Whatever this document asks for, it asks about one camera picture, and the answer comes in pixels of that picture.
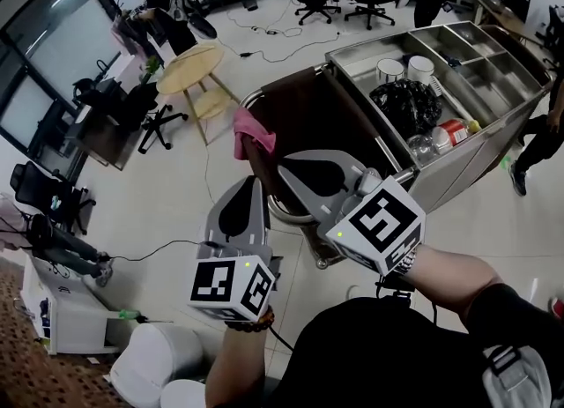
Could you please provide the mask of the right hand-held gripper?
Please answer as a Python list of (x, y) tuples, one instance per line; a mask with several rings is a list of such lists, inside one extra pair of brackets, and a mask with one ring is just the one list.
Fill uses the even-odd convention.
[(278, 174), (339, 255), (382, 276), (422, 242), (426, 214), (402, 187), (339, 150), (290, 154)]

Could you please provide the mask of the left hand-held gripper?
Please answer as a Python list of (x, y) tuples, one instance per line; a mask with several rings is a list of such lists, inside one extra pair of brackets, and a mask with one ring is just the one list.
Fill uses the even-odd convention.
[(223, 322), (257, 322), (277, 289), (281, 264), (268, 245), (269, 230), (263, 184), (256, 176), (247, 176), (218, 200), (207, 217), (187, 304)]

